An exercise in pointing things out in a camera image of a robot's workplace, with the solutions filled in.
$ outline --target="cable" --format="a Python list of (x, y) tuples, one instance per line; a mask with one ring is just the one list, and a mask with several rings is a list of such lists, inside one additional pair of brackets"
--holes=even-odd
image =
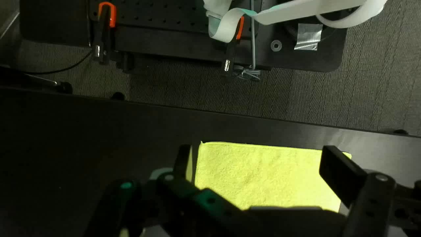
[[(254, 11), (254, 0), (250, 1), (251, 10)], [(255, 69), (255, 21), (251, 17), (251, 69)]]
[(90, 55), (92, 53), (92, 50), (90, 50), (90, 52), (87, 55), (84, 55), (80, 60), (78, 60), (75, 64), (71, 64), (68, 67), (65, 68), (59, 68), (59, 69), (51, 69), (51, 71), (22, 71), (22, 69), (15, 69), (11, 68), (13, 72), (20, 72), (20, 73), (30, 73), (30, 75), (47, 75), (47, 73), (58, 73), (58, 72), (63, 72), (63, 71), (68, 71), (72, 69), (75, 67), (78, 67), (80, 63), (83, 63), (87, 57), (90, 57)]

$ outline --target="white cable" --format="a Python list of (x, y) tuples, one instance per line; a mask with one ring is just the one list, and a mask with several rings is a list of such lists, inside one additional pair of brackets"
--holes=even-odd
[[(243, 14), (253, 17), (262, 25), (317, 15), (328, 26), (350, 27), (379, 14), (386, 2), (387, 0), (291, 0), (261, 13), (242, 7), (229, 9), (232, 0), (204, 0), (204, 6), (209, 18), (209, 36), (228, 43), (234, 38), (238, 21)], [(355, 6), (361, 7), (338, 21), (330, 21), (320, 15)]]
[(386, 2), (387, 0), (367, 0), (353, 14), (337, 21), (330, 21), (320, 14), (317, 14), (317, 18), (329, 27), (354, 27), (378, 15)]
[[(254, 11), (254, 0), (250, 0), (251, 10)], [(255, 69), (255, 21), (251, 18), (251, 69)]]

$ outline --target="dark surface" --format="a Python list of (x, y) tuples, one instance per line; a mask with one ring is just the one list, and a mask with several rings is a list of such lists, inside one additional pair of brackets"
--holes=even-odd
[[(24, 38), (65, 43), (75, 46), (88, 44), (90, 19), (97, 18), (97, 2), (22, 0), (21, 31)], [(138, 53), (153, 53), (174, 57), (224, 61), (226, 57), (234, 63), (250, 64), (250, 18), (245, 26), (245, 38), (230, 44), (212, 40), (208, 35), (208, 19), (201, 0), (128, 0), (115, 1), (117, 6), (116, 50)], [(275, 0), (262, 1), (257, 10), (267, 9)], [(234, 1), (233, 5), (250, 7), (249, 1)], [(317, 23), (316, 18), (300, 22)], [(257, 63), (261, 67), (283, 67), (308, 71), (332, 71), (342, 60), (346, 30), (324, 28), (318, 51), (295, 51), (297, 21), (257, 28)], [(280, 39), (283, 48), (272, 52), (270, 43)]]
[(72, 93), (72, 86), (66, 81), (47, 80), (13, 71), (0, 65), (0, 86), (33, 89), (45, 92)]
[[(263, 72), (261, 82), (246, 82), (209, 63), (159, 57), (138, 60), (132, 78), (95, 61), (49, 76), (71, 81), (76, 94), (121, 90), (141, 102), (421, 135), (421, 27), (414, 22), (421, 22), (420, 0), (388, 0), (380, 15), (349, 28), (342, 64), (328, 73), (276, 68)], [(16, 63), (45, 71), (84, 53), (22, 40)]]
[(234, 114), (0, 92), (0, 234), (82, 235), (107, 184), (145, 181), (200, 136), (266, 136), (268, 144), (336, 144), (368, 169), (421, 177), (421, 139)]

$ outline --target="yellow cloth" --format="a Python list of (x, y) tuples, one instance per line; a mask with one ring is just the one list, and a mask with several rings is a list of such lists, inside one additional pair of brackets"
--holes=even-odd
[(320, 176), (320, 160), (321, 150), (207, 142), (199, 148), (195, 184), (241, 209), (311, 205), (338, 211), (341, 200)]

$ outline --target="screw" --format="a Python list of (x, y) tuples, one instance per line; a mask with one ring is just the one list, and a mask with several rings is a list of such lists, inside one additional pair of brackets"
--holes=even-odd
[(282, 42), (279, 39), (274, 39), (271, 42), (271, 50), (272, 51), (280, 51), (282, 50)]
[(224, 71), (226, 72), (226, 71), (230, 71), (230, 68), (232, 68), (232, 61), (229, 60), (229, 59), (226, 59), (225, 61), (224, 61)]

